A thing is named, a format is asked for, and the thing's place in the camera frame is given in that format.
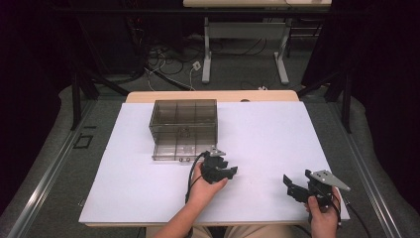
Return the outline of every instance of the person's left hand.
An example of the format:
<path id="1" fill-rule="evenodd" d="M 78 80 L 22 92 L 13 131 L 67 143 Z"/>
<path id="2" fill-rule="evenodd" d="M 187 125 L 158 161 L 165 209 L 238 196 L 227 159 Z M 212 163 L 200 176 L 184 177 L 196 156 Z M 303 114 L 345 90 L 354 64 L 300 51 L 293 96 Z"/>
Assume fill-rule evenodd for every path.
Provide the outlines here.
<path id="1" fill-rule="evenodd" d="M 202 174 L 201 174 L 201 167 L 203 163 L 199 162 L 194 168 L 194 175 L 192 177 L 191 184 L 193 184 L 196 180 L 197 182 L 192 186 L 191 192 L 189 193 L 189 199 L 187 204 L 193 204 L 195 207 L 204 209 L 210 203 L 214 195 L 221 190 L 226 183 L 228 183 L 227 178 L 223 178 L 222 180 L 210 184 L 207 182 Z"/>

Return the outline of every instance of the black cable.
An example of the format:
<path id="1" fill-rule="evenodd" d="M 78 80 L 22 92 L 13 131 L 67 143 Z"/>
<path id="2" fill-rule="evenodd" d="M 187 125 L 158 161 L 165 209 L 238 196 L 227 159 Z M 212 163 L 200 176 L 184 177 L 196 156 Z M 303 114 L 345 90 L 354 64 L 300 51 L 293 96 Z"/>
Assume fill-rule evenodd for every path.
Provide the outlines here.
<path id="1" fill-rule="evenodd" d="M 287 89 L 289 89 L 289 90 L 293 90 L 293 88 L 295 88 L 295 87 L 297 87 L 297 86 L 301 86 L 302 84 L 301 83 L 296 83 L 296 84 L 294 84 L 294 85 L 290 85 L 290 86 L 288 86 L 287 87 Z"/>
<path id="2" fill-rule="evenodd" d="M 211 52 L 217 53 L 217 52 L 221 52 L 221 51 L 224 49 L 224 47 L 223 47 L 223 43 L 221 43 L 221 42 L 217 42 L 217 41 L 210 41 L 210 45 L 211 45 L 211 44 L 217 44 L 217 45 L 219 45 L 219 46 L 220 46 L 220 49 L 218 49 L 218 50 L 215 50 L 214 48 L 211 48 L 211 47 L 210 47 L 210 51 L 211 51 Z"/>
<path id="3" fill-rule="evenodd" d="M 259 50 L 257 53 L 252 53 L 252 54 L 248 54 L 248 52 L 250 52 L 252 49 L 254 49 L 263 39 L 259 39 L 252 47 L 250 47 L 248 50 L 246 50 L 243 53 L 239 53 L 239 54 L 233 54 L 233 53 L 214 53 L 213 55 L 217 55 L 217 56 L 232 56 L 232 57 L 239 57 L 239 56 L 256 56 L 259 53 L 261 53 L 266 46 L 266 39 L 264 39 L 264 45 L 262 47 L 261 50 Z"/>
<path id="4" fill-rule="evenodd" d="M 177 88 L 179 88 L 179 89 L 181 89 L 181 90 L 191 90 L 191 87 L 190 87 L 190 86 L 187 86 L 187 85 L 185 85 L 185 84 L 183 84 L 183 83 L 180 83 L 180 82 L 178 82 L 178 81 L 176 81 L 176 80 L 173 80 L 173 79 L 171 79 L 171 78 L 169 78 L 169 77 L 166 77 L 165 75 L 161 74 L 160 72 L 158 72 L 158 71 L 156 71 L 156 70 L 152 70 L 151 68 L 149 68 L 149 66 L 148 66 L 148 65 L 146 65 L 146 66 L 145 66 L 145 69 L 146 69 L 148 72 L 153 72 L 156 76 L 160 77 L 161 79 L 163 79 L 163 80 L 165 80 L 166 82 L 168 82 L 168 83 L 170 83 L 170 84 L 172 84 L 172 85 L 176 86 Z"/>
<path id="5" fill-rule="evenodd" d="M 288 3 L 287 2 L 287 0 L 284 0 L 284 2 L 287 4 L 287 6 L 288 6 L 288 8 L 287 8 L 287 10 L 292 10 L 293 9 L 293 6 L 292 5 L 290 5 L 290 3 Z"/>
<path id="6" fill-rule="evenodd" d="M 124 83 L 135 81 L 135 80 L 139 79 L 142 75 L 143 75 L 143 72 L 136 72 L 133 76 L 128 77 L 128 78 L 124 78 L 124 79 L 116 79 L 116 80 L 111 80 L 109 78 L 107 78 L 107 79 L 109 81 L 113 82 L 114 84 L 119 85 L 119 84 L 124 84 Z M 104 84 L 104 83 L 96 80 L 95 78 L 93 78 L 92 81 L 96 84 Z"/>
<path id="7" fill-rule="evenodd" d="M 316 190 L 317 190 L 317 192 L 318 193 L 320 193 L 323 197 L 328 197 L 324 192 L 322 192 L 317 186 L 312 186 L 313 188 L 315 188 Z M 340 206 L 340 199 L 337 197 L 337 196 L 335 196 L 334 194 L 333 194 L 333 196 L 332 196 L 332 198 L 334 199 L 334 198 L 336 198 L 337 199 L 337 201 L 339 201 L 339 206 Z M 337 218 L 338 218 L 338 227 L 340 228 L 341 227 L 341 207 L 340 207 L 340 209 L 339 208 L 337 208 L 337 206 L 336 206 L 336 204 L 334 204 L 334 200 L 329 200 L 329 203 L 330 203 L 330 205 L 332 205 L 333 206 L 333 208 L 334 208 L 334 210 L 336 210 L 336 213 L 337 213 Z"/>
<path id="8" fill-rule="evenodd" d="M 191 187 L 189 188 L 190 190 L 192 189 L 192 187 L 195 185 L 195 183 L 201 179 L 203 177 L 203 175 L 199 176 L 198 178 L 195 179 L 195 181 L 191 184 Z"/>
<path id="9" fill-rule="evenodd" d="M 305 232 L 306 235 L 308 235 L 309 237 L 312 237 L 311 233 L 306 230 L 303 226 L 301 225 L 294 225 L 294 227 L 299 228 L 300 230 L 302 230 L 303 232 Z"/>
<path id="10" fill-rule="evenodd" d="M 364 228 L 365 232 L 367 233 L 367 237 L 371 237 L 370 232 L 368 231 L 368 227 L 365 225 L 364 221 L 362 220 L 362 218 L 359 216 L 359 214 L 355 211 L 355 209 L 350 205 L 350 202 L 343 197 L 345 204 L 347 207 L 349 207 L 351 209 L 351 211 L 355 214 L 355 216 L 358 218 L 359 222 L 362 224 L 362 227 Z"/>
<path id="11" fill-rule="evenodd" d="M 171 63 L 172 63 L 172 62 L 167 62 L 167 59 L 177 60 L 177 59 L 175 59 L 175 58 L 165 58 L 165 60 L 166 60 L 166 64 L 171 64 Z M 175 72 L 165 72 L 165 71 L 163 71 L 163 70 L 161 69 L 161 67 L 160 67 L 158 70 L 159 70 L 161 73 L 166 74 L 166 75 L 174 75 L 174 74 L 178 74 L 178 73 L 182 72 L 182 70 L 183 70 L 183 62 L 182 62 L 182 61 L 179 61 L 179 63 L 181 64 L 181 68 L 180 68 L 179 70 L 175 71 Z"/>
<path id="12" fill-rule="evenodd" d="M 201 153 L 200 155 L 198 155 L 197 158 L 195 158 L 194 163 L 191 166 L 191 170 L 189 171 L 189 176 L 188 176 L 188 190 L 187 190 L 186 195 L 185 195 L 185 203 L 188 201 L 188 199 L 189 199 L 189 193 L 191 192 L 191 187 L 192 187 L 192 185 L 191 185 L 191 179 L 192 179 L 192 173 L 194 172 L 195 165 L 197 165 L 198 160 L 200 160 L 200 158 L 203 157 L 204 154 L 205 154 L 205 152 L 204 153 Z"/>
<path id="13" fill-rule="evenodd" d="M 140 237 L 144 237 L 144 236 L 146 236 L 146 227 L 140 227 L 139 228 L 139 232 L 137 233 L 137 238 L 140 238 Z"/>
<path id="14" fill-rule="evenodd" d="M 336 198 L 336 200 L 339 202 L 339 209 L 341 212 L 341 203 L 340 203 L 340 199 L 333 193 L 333 197 Z"/>
<path id="15" fill-rule="evenodd" d="M 157 55 L 157 57 L 156 57 L 157 62 L 155 62 L 155 63 L 151 63 L 151 62 L 150 62 L 150 59 L 154 59 L 154 57 L 147 57 L 147 58 L 146 58 L 146 60 L 147 60 L 147 62 L 148 62 L 148 65 L 149 65 L 149 66 L 156 66 L 156 65 L 158 65 L 158 63 L 159 63 L 159 60 L 160 60 L 160 59 L 163 59 L 163 58 L 160 58 L 160 57 Z"/>

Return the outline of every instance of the person's leg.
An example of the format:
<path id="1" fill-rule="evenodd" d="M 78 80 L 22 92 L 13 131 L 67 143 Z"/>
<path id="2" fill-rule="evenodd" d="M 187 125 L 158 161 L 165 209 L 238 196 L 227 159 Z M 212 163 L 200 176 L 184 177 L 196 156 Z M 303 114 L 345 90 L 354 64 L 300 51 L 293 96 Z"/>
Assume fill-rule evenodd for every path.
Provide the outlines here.
<path id="1" fill-rule="evenodd" d="M 289 226 L 286 225 L 248 225 L 228 226 L 225 238 L 290 238 L 292 237 Z"/>
<path id="2" fill-rule="evenodd" d="M 204 226 L 194 226 L 192 232 L 192 238 L 212 238 L 210 231 Z M 161 226 L 152 226 L 146 229 L 146 238 L 154 237 L 158 231 L 161 230 Z"/>

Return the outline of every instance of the white tabletop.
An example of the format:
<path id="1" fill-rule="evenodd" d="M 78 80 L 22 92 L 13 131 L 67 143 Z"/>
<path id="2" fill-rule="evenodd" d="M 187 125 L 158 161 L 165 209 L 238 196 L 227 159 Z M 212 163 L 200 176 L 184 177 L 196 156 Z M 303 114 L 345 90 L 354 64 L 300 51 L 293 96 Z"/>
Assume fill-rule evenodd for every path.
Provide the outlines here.
<path id="1" fill-rule="evenodd" d="M 191 165 L 154 162 L 149 129 L 153 103 L 125 103 L 79 222 L 91 226 L 166 223 L 184 203 Z M 287 175 L 307 186 L 305 170 L 330 170 L 302 102 L 218 102 L 219 142 L 238 173 L 196 220 L 197 225 L 306 222 L 288 196 Z M 349 219 L 342 204 L 342 218 Z"/>
<path id="2" fill-rule="evenodd" d="M 184 7 L 325 7 L 332 0 L 184 0 Z"/>

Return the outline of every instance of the hand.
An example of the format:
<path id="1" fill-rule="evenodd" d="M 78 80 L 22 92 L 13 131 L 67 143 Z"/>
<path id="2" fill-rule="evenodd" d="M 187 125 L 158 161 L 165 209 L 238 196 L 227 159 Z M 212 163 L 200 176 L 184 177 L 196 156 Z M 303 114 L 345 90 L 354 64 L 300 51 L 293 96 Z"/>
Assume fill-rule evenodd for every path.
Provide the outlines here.
<path id="1" fill-rule="evenodd" d="M 333 202 L 340 209 L 340 196 L 335 187 L 333 187 Z M 320 210 L 315 196 L 308 198 L 307 210 L 312 213 L 311 230 L 313 238 L 334 238 L 336 237 L 338 216 L 333 206 L 329 206 L 323 213 Z"/>
<path id="2" fill-rule="evenodd" d="M 197 182 L 192 186 L 187 202 L 187 204 L 193 204 L 195 207 L 200 209 L 204 209 L 204 207 L 210 203 L 214 195 L 221 190 L 226 183 L 228 183 L 227 178 L 223 178 L 222 180 L 212 184 L 207 182 L 201 174 L 202 165 L 203 163 L 199 162 L 194 168 L 194 175 L 192 176 L 191 184 L 196 180 Z"/>

